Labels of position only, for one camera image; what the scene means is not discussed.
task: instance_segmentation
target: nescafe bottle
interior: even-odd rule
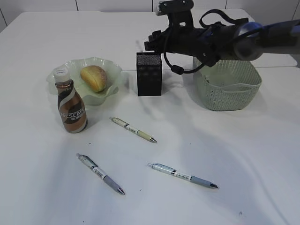
[[[88,119],[84,103],[74,88],[74,82],[66,66],[54,70],[55,85],[58,91],[58,110],[65,129],[78,133],[86,128]]]

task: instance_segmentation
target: green basket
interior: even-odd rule
[[[201,63],[194,58],[194,67]],[[194,73],[194,83],[203,104],[214,111],[245,108],[254,98],[262,79],[248,61],[220,60],[213,67]]]

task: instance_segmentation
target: pen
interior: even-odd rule
[[[103,170],[101,170],[96,163],[94,163],[89,157],[78,154],[77,157],[83,164],[85,164],[88,168],[90,168],[95,174],[97,174],[108,186],[110,186],[113,190],[118,192],[121,195],[124,195],[125,192],[123,189],[114,182]]]
[[[157,143],[157,141],[151,137],[150,135],[144,133],[143,131],[141,130],[138,130],[132,126],[130,126],[128,123],[126,123],[125,121],[123,120],[120,120],[119,118],[115,118],[115,117],[110,117],[110,119],[112,120],[112,122],[120,125],[121,127],[124,127],[125,129],[131,131],[132,133],[142,137],[143,139],[146,139],[147,141],[149,142],[152,142],[152,143]]]
[[[181,179],[188,180],[194,184],[199,184],[199,185],[202,185],[202,186],[205,186],[208,188],[219,188],[216,184],[211,183],[210,181],[203,180],[203,179],[195,177],[195,176],[190,176],[190,175],[178,172],[177,170],[170,168],[166,165],[162,165],[159,163],[155,163],[155,164],[148,163],[147,166],[151,167],[154,170],[158,170],[160,172],[172,175],[174,177],[179,177]]]

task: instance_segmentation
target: bottle cap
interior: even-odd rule
[[[66,66],[58,67],[54,70],[54,79],[57,83],[63,83],[71,79],[70,72]]]

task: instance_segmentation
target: bread roll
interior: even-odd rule
[[[101,67],[84,67],[80,71],[80,76],[95,92],[102,91],[106,87],[106,72]]]

